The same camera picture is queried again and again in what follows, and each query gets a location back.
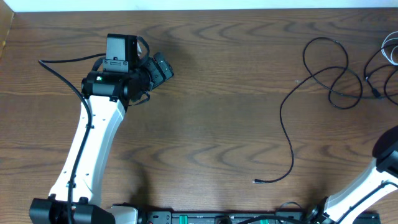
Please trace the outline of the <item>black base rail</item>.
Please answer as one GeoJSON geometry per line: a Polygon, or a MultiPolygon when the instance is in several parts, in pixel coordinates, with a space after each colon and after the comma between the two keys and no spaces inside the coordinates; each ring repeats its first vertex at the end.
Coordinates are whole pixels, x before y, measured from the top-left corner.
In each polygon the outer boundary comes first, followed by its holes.
{"type": "Polygon", "coordinates": [[[237,224],[260,216],[279,216],[298,221],[304,221],[303,212],[278,211],[276,213],[176,213],[170,211],[141,212],[138,223],[148,224],[237,224]]]}

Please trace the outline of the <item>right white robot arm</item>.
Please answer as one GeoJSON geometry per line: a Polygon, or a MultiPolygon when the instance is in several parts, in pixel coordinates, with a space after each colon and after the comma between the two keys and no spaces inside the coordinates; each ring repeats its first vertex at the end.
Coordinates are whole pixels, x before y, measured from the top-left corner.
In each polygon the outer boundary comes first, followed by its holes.
{"type": "Polygon", "coordinates": [[[386,131],[373,148],[373,159],[352,183],[325,197],[307,215],[307,223],[353,223],[363,211],[397,190],[397,127],[386,131]]]}

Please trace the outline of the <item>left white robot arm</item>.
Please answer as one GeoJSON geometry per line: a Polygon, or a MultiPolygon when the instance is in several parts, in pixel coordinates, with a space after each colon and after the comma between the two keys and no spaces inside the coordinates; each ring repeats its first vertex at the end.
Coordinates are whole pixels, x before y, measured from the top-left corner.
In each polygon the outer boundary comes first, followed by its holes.
{"type": "Polygon", "coordinates": [[[78,127],[63,169],[47,198],[34,198],[32,223],[147,223],[145,212],[127,203],[103,209],[102,181],[113,139],[126,111],[150,100],[150,92],[173,77],[160,52],[150,56],[143,37],[108,34],[106,51],[96,54],[91,71],[77,89],[50,68],[81,101],[78,127]]]}

